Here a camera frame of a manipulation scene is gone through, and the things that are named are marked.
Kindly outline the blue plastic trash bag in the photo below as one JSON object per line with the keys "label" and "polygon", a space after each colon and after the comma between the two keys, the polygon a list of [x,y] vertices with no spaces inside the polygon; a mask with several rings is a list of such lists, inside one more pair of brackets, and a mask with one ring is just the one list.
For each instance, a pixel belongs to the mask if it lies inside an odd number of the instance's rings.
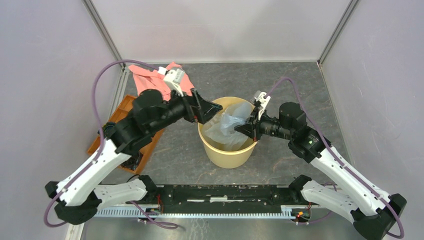
{"label": "blue plastic trash bag", "polygon": [[222,113],[218,113],[201,130],[201,134],[212,147],[226,152],[242,149],[248,137],[235,130],[244,125],[252,112],[248,102],[229,105]]}

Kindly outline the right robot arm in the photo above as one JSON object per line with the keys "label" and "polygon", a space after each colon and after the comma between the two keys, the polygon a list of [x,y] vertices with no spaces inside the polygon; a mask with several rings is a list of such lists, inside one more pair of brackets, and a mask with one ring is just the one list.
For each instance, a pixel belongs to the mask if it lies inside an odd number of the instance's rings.
{"label": "right robot arm", "polygon": [[234,128],[254,141],[263,135],[288,140],[294,155],[329,177],[341,191],[331,190],[310,177],[301,175],[291,184],[289,199],[318,204],[349,221],[367,240],[381,240],[400,225],[407,200],[371,183],[347,162],[323,134],[308,126],[307,114],[295,102],[279,107],[278,117],[268,117],[256,104],[246,122]]}

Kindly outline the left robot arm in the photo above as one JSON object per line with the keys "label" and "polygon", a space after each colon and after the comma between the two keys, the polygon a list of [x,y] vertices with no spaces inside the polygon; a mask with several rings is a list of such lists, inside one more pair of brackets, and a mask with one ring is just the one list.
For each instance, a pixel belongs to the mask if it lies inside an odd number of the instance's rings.
{"label": "left robot arm", "polygon": [[143,91],[133,102],[126,117],[108,132],[99,130],[100,146],[74,173],[62,181],[50,181],[45,190],[62,224],[80,225],[99,210],[117,204],[142,200],[153,203],[156,187],[140,177],[133,181],[103,185],[102,180],[120,164],[150,144],[154,135],[184,119],[205,124],[222,110],[220,104],[203,99],[195,89],[191,95],[172,91],[164,100],[156,89]]}

